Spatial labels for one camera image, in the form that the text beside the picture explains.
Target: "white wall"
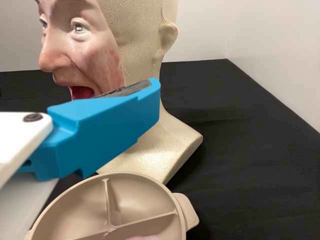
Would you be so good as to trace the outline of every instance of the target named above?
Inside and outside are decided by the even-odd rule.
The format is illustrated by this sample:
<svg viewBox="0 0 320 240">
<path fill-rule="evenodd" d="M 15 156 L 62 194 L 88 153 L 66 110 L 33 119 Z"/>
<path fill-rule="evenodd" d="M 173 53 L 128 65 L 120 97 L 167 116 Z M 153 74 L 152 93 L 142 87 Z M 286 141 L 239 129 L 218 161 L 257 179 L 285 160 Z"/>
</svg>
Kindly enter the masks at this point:
<svg viewBox="0 0 320 240">
<path fill-rule="evenodd" d="M 320 132 L 320 1 L 233 0 L 228 58 Z"/>
<path fill-rule="evenodd" d="M 226 0 L 179 0 L 178 39 L 165 62 L 225 59 L 228 47 Z"/>
<path fill-rule="evenodd" d="M 38 69 L 41 25 L 34 0 L 0 0 L 0 72 Z"/>
<path fill-rule="evenodd" d="M 165 62 L 223 59 L 224 0 L 180 0 L 179 37 Z M 33 0 L 0 0 L 0 72 L 37 70 L 41 24 Z"/>
</svg>

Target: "tongue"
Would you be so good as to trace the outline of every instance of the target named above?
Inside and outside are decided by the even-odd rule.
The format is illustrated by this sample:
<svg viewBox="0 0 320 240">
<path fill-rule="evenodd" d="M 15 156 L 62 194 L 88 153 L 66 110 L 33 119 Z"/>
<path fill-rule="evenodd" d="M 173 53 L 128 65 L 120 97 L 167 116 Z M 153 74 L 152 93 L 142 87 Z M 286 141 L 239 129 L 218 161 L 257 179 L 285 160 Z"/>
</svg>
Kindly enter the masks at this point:
<svg viewBox="0 0 320 240">
<path fill-rule="evenodd" d="M 86 86 L 70 86 L 71 98 L 76 99 L 90 99 L 94 97 L 95 93 L 90 87 Z"/>
</svg>

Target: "black table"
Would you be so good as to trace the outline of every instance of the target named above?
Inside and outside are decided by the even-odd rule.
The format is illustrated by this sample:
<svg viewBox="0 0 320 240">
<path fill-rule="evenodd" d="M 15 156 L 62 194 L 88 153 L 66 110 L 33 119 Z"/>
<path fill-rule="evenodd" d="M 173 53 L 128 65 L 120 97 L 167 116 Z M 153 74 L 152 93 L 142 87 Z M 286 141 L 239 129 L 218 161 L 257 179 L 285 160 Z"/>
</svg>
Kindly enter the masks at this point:
<svg viewBox="0 0 320 240">
<path fill-rule="evenodd" d="M 160 79 L 168 112 L 204 136 L 167 184 L 200 218 L 187 239 L 320 239 L 320 134 L 226 59 L 164 63 Z M 41 71 L 0 73 L 0 89 L 0 111 L 70 100 Z"/>
</svg>

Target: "blue plastic arm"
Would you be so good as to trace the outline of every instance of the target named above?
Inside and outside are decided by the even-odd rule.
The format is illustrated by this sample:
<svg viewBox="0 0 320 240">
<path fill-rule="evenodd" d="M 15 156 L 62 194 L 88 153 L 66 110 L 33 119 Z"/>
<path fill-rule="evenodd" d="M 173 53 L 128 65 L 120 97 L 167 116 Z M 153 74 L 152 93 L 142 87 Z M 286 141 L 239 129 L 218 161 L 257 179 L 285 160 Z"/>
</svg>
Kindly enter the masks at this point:
<svg viewBox="0 0 320 240">
<path fill-rule="evenodd" d="M 70 101 L 47 113 L 53 132 L 18 173 L 45 181 L 81 173 L 86 178 L 134 145 L 159 120 L 160 82 L 129 96 Z"/>
</svg>

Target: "mannequin head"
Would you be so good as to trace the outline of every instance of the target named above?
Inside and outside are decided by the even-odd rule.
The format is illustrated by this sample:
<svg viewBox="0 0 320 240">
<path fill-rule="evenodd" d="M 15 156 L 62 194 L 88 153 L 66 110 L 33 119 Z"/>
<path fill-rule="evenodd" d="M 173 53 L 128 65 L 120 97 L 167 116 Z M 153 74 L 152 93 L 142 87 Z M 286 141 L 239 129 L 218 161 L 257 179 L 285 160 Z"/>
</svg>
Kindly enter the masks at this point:
<svg viewBox="0 0 320 240">
<path fill-rule="evenodd" d="M 159 78 L 178 35 L 178 0 L 35 1 L 43 24 L 39 66 L 72 99 Z"/>
<path fill-rule="evenodd" d="M 127 85 L 159 78 L 178 36 L 178 0 L 97 0 L 119 46 Z"/>
</svg>

